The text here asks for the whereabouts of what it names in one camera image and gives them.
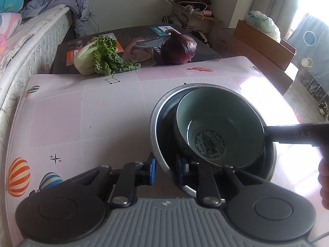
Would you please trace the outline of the person's right hand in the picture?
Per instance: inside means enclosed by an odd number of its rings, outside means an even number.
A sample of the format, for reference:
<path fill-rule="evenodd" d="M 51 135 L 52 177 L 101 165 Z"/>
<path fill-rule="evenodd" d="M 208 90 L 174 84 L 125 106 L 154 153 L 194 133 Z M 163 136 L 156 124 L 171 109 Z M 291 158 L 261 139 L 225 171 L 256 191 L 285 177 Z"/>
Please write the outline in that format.
<path fill-rule="evenodd" d="M 319 163 L 318 181 L 321 185 L 320 196 L 322 198 L 322 205 L 325 209 L 329 210 L 329 170 L 324 158 Z"/>

